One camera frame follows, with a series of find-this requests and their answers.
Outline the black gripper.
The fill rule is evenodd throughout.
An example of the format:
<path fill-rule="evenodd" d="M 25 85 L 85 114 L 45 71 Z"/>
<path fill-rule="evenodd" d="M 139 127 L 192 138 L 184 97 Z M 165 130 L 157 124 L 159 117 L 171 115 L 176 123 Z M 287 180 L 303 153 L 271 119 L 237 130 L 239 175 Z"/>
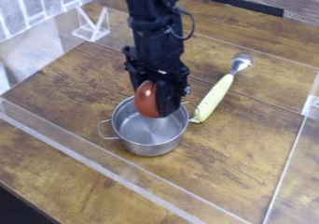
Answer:
<path fill-rule="evenodd" d="M 180 59 L 183 42 L 189 36 L 183 36 L 179 28 L 135 30 L 135 45 L 121 49 L 133 90 L 147 80 L 156 84 L 156 104 L 161 118 L 179 110 L 181 97 L 189 93 L 189 68 Z"/>

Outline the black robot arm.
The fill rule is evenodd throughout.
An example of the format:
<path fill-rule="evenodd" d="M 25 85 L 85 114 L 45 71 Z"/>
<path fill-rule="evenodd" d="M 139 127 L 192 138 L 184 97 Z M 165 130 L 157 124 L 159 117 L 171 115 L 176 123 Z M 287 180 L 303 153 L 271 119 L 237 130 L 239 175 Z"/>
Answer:
<path fill-rule="evenodd" d="M 124 67 L 135 90 L 139 112 L 152 118 L 179 110 L 181 97 L 189 94 L 189 69 L 180 60 L 183 41 L 181 17 L 187 11 L 179 0 L 124 0 L 127 23 L 135 45 L 125 46 Z"/>

